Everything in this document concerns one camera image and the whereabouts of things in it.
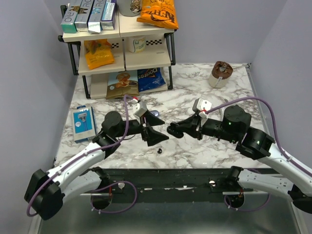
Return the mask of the black earbud charging case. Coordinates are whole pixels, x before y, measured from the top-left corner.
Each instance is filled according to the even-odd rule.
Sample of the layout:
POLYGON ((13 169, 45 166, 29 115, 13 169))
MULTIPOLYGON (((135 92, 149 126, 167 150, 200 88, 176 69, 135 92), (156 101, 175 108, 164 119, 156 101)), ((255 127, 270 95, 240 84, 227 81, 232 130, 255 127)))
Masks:
POLYGON ((180 130, 177 130, 174 126, 168 126, 167 132, 176 138, 183 138, 184 137, 184 133, 181 132, 180 130))

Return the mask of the blue-purple earbud charging case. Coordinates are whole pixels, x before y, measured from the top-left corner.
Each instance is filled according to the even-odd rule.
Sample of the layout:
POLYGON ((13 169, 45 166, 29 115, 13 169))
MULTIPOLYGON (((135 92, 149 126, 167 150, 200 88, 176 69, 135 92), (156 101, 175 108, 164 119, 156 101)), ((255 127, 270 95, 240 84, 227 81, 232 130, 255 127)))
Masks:
POLYGON ((155 117, 158 117, 159 116, 159 111, 157 110, 152 110, 150 111, 152 115, 154 115, 155 117))

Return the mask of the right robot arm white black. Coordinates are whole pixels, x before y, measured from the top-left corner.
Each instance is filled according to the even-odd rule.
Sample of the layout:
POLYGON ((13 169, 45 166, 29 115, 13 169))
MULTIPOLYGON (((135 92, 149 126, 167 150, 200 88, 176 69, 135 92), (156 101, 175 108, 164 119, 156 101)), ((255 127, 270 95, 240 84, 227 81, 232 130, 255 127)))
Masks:
POLYGON ((270 166, 281 178, 260 175, 247 169, 232 166, 224 185, 230 191, 239 187, 256 189, 282 197, 306 212, 312 212, 312 170, 293 156, 288 156, 277 140, 257 128, 251 127, 252 116, 238 105, 225 109, 223 119, 208 117, 212 104, 198 99, 193 105, 194 114, 186 120, 172 122, 167 132, 176 138, 184 134, 202 140, 203 136, 215 137, 236 145, 236 151, 245 157, 270 166))

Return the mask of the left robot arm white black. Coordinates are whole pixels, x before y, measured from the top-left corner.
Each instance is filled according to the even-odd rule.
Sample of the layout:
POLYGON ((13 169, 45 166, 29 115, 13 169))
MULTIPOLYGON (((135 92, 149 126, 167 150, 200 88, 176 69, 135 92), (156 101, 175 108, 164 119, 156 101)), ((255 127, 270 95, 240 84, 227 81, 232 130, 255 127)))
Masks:
POLYGON ((24 200, 26 214, 52 218, 64 203, 85 192, 102 193, 116 183, 93 166, 112 155, 129 135, 141 135, 148 146, 168 140, 168 136, 153 129, 164 121, 145 110, 138 119, 123 119, 117 111, 110 111, 102 122, 101 131, 79 153, 47 172, 35 171, 29 181, 24 200))

